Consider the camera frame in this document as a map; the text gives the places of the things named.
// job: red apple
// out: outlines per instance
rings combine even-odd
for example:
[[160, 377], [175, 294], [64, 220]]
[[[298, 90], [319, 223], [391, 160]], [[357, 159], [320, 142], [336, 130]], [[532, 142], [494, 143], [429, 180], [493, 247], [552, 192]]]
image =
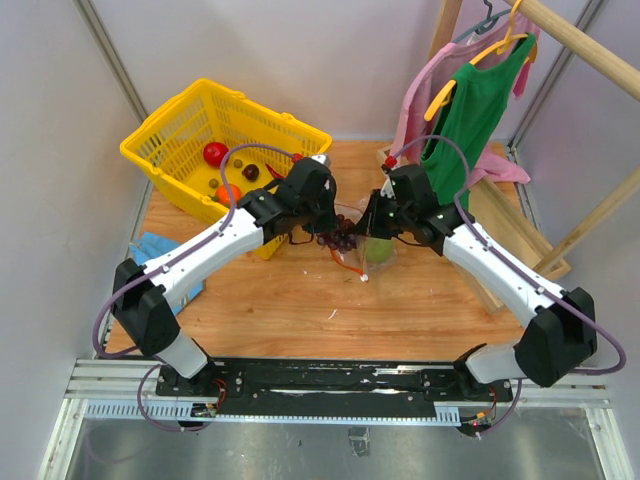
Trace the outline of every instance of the red apple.
[[224, 143], [211, 142], [207, 143], [207, 145], [204, 147], [202, 156], [204, 157], [204, 161], [207, 162], [211, 167], [220, 168], [222, 159], [228, 151], [229, 149]]

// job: clothes hanger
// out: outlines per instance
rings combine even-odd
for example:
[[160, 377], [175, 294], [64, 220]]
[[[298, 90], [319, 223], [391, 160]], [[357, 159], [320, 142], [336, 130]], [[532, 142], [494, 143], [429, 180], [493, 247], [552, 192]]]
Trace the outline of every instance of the clothes hanger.
[[[487, 57], [492, 53], [501, 55], [509, 49], [509, 47], [513, 44], [513, 42], [515, 42], [516, 40], [527, 38], [529, 36], [526, 33], [512, 35], [513, 27], [515, 25], [515, 14], [518, 10], [518, 7], [520, 7], [521, 3], [522, 3], [522, 0], [516, 0], [516, 2], [513, 4], [513, 8], [511, 9], [511, 15], [509, 15], [509, 28], [507, 29], [507, 33], [504, 36], [504, 40], [500, 40], [499, 42], [494, 43], [493, 45], [491, 45], [490, 47], [486, 48], [484, 51], [476, 55], [469, 62], [471, 65], [477, 65], [482, 59], [484, 59], [485, 57]], [[531, 63], [535, 62], [537, 55], [538, 55], [538, 43], [536, 42], [533, 48], [531, 49], [531, 52], [529, 52], [529, 56], [525, 60], [525, 63], [527, 61]], [[424, 114], [424, 119], [427, 122], [430, 122], [431, 120], [433, 120], [433, 117], [435, 117], [436, 112], [441, 107], [447, 105], [451, 101], [451, 91], [453, 90], [453, 87], [455, 87], [455, 85], [456, 85], [455, 80], [449, 80], [447, 84], [442, 88], [442, 90], [440, 90], [438, 95], [435, 96], [435, 98], [431, 102], [431, 105], [429, 105], [427, 112]]]
[[[493, 4], [489, 1], [489, 0], [482, 0], [482, 3], [484, 3], [487, 6], [487, 18], [485, 18], [485, 23], [489, 22], [489, 18], [491, 17], [491, 13], [493, 12]], [[493, 27], [496, 26], [496, 23], [498, 22], [498, 20], [491, 20], [491, 23], [489, 23], [489, 25], [483, 26], [483, 25], [479, 25], [478, 28], [476, 29], [476, 33], [478, 35], [484, 35], [485, 33], [487, 33], [489, 30], [491, 30]]]
[[485, 25], [487, 22], [492, 22], [491, 26], [487, 27], [487, 29], [483, 32], [483, 33], [487, 33], [491, 28], [493, 28], [493, 26], [495, 26], [496, 22], [498, 21], [498, 19], [500, 19], [500, 17], [504, 17], [505, 15], [508, 15], [509, 13], [511, 13], [511, 9], [507, 8], [506, 10], [503, 10], [502, 12], [496, 13], [495, 15], [492, 15], [491, 17], [485, 18], [481, 22], [476, 23], [473, 27], [471, 27], [466, 32], [461, 33], [460, 35], [458, 35], [458, 37], [456, 37], [456, 39], [453, 41], [453, 43], [460, 43], [462, 40], [467, 38], [473, 32], [478, 33], [478, 30], [480, 30], [480, 28], [482, 28], [482, 26]]

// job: wooden table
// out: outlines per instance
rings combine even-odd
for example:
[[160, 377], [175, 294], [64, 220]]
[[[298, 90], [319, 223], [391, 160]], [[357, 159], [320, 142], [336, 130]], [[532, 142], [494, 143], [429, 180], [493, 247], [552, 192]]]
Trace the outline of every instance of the wooden table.
[[[386, 143], [334, 144], [338, 201], [357, 205], [382, 185], [375, 153]], [[517, 205], [514, 186], [500, 188]], [[142, 231], [184, 242], [206, 227], [154, 191]], [[368, 283], [315, 242], [285, 244], [269, 261], [244, 255], [208, 278], [178, 321], [213, 356], [448, 361], [521, 335], [510, 312], [486, 313], [449, 261], [395, 244], [395, 263]], [[129, 345], [115, 325], [108, 351]]]

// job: purple grape bunch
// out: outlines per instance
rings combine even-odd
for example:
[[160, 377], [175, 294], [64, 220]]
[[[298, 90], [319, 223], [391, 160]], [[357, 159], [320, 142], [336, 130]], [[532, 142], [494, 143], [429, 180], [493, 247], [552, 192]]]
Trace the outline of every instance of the purple grape bunch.
[[340, 253], [347, 253], [358, 246], [356, 235], [356, 224], [350, 218], [342, 214], [337, 215], [338, 228], [333, 232], [318, 234], [318, 245], [325, 245], [331, 250], [338, 250]]

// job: blue towel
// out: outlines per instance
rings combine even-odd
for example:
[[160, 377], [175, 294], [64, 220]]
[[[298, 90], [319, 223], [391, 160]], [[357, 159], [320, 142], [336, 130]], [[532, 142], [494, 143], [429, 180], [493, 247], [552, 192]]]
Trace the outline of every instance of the blue towel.
[[[147, 260], [157, 258], [165, 253], [169, 253], [171, 250], [179, 247], [178, 242], [174, 242], [155, 233], [145, 232], [135, 242], [129, 244], [131, 250], [131, 256], [138, 265], [143, 265]], [[191, 300], [204, 290], [204, 282], [197, 284], [191, 291], [180, 301], [180, 305], [176, 305], [172, 308], [173, 314], [177, 315]]]

